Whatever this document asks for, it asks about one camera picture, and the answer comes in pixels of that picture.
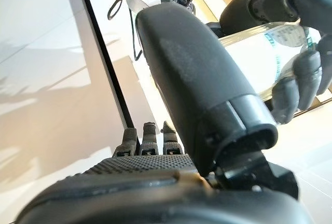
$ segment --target clear plastic bottle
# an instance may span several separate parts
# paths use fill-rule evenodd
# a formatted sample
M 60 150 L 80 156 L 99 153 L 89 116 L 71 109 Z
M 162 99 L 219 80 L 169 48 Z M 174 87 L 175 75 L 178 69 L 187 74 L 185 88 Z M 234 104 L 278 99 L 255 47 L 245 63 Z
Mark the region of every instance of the clear plastic bottle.
M 219 39 L 265 101 L 277 81 L 293 74 L 294 58 L 315 49 L 321 36 L 317 30 L 296 23 L 275 22 Z

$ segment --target black edge strip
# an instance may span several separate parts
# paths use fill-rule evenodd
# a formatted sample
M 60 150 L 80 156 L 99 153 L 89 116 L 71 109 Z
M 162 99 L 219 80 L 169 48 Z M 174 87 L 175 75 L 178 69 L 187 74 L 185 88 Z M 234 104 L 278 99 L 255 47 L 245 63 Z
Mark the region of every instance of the black edge strip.
M 111 62 L 109 54 L 107 52 L 105 41 L 103 39 L 102 33 L 100 31 L 100 28 L 99 28 L 99 25 L 98 25 L 98 22 L 97 22 L 97 19 L 95 17 L 94 12 L 93 12 L 91 2 L 90 2 L 90 0 L 84 0 L 84 2 L 85 2 L 85 5 L 86 5 L 88 15 L 91 19 L 92 27 L 94 29 L 98 45 L 99 45 L 99 47 L 101 49 L 101 52 L 102 52 L 102 59 L 104 60 L 104 64 L 107 67 L 110 79 L 111 79 L 112 84 L 114 86 L 115 94 L 116 94 L 116 97 L 118 98 L 119 105 L 120 105 L 124 120 L 126 122 L 127 128 L 128 127 L 134 128 L 134 123 L 131 119 L 131 116 L 130 116 L 130 113 L 129 113 L 129 110 L 128 110 L 128 107 L 127 107 L 127 104 L 126 104 L 126 101 L 125 101 L 125 97 L 123 96 L 118 78 L 116 76 L 115 70 L 113 68 L 112 62 Z M 137 140 L 136 140 L 136 154 L 139 153 L 139 150 L 140 150 L 140 142 L 139 142 L 139 139 L 137 138 Z

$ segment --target robotic hand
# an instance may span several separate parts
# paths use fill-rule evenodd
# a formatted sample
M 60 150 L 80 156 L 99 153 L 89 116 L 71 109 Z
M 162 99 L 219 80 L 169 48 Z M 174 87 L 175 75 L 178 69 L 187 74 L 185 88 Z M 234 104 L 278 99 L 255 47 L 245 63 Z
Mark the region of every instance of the robotic hand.
M 331 80 L 330 11 L 332 0 L 234 0 L 222 14 L 220 28 L 231 35 L 300 17 L 303 26 L 326 33 L 317 47 L 321 64 L 317 52 L 300 55 L 299 60 L 309 57 L 306 63 L 294 62 L 301 100 L 307 91 L 317 92 L 307 67 L 322 67 L 319 93 Z M 216 35 L 186 8 L 170 2 L 141 10 L 136 28 L 190 158 L 180 149 L 177 155 L 154 155 L 151 123 L 144 126 L 136 154 L 136 130 L 126 130 L 116 150 L 121 157 L 55 183 L 23 209 L 16 223 L 311 224 L 295 201 L 294 174 L 267 162 L 261 152 L 278 139 L 274 119 Z M 311 86 L 301 84 L 299 75 L 309 77 Z M 164 141 L 174 149 L 175 132 L 165 129 Z
M 330 16 L 332 0 L 233 0 L 220 17 L 220 29 L 214 30 L 227 36 L 265 23 L 300 19 L 305 33 L 310 27 L 322 34 L 316 47 L 294 59 L 293 74 L 277 81 L 272 89 L 268 104 L 275 120 L 281 124 L 290 122 L 297 109 L 307 110 L 314 97 L 324 93 L 331 84 Z

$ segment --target black robotic finger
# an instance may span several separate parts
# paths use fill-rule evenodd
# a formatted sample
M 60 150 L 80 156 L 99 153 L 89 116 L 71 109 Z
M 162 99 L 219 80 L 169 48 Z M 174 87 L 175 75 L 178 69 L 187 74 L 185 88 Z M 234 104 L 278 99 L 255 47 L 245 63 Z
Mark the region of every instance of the black robotic finger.
M 137 130 L 135 128 L 127 128 L 123 132 L 122 144 L 119 145 L 113 157 L 133 156 L 136 151 Z
M 321 55 L 322 81 L 317 95 L 326 91 L 332 82 L 332 35 L 324 35 L 318 43 L 317 50 Z
M 293 72 L 299 88 L 298 108 L 307 110 L 311 106 L 322 80 L 319 52 L 307 50 L 299 54 L 294 60 Z
M 272 89 L 272 115 L 280 124 L 293 119 L 299 104 L 299 90 L 295 77 L 284 77 Z
M 165 121 L 161 130 L 164 137 L 163 154 L 164 155 L 183 155 L 182 147 L 177 142 L 175 130 L 173 130 Z
M 153 122 L 144 123 L 143 140 L 140 146 L 140 156 L 158 155 L 158 145 L 156 138 L 156 124 Z

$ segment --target white tile floor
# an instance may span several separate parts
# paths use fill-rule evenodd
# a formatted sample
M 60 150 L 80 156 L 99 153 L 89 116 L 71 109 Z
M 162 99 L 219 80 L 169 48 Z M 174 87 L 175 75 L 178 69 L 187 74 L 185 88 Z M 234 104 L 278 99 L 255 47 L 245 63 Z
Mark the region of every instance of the white tile floor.
M 300 200 L 317 224 L 332 219 L 332 103 L 279 127 L 277 145 L 267 159 L 293 170 Z
M 82 0 L 1 0 L 0 12 L 6 224 L 47 186 L 109 157 L 123 124 Z

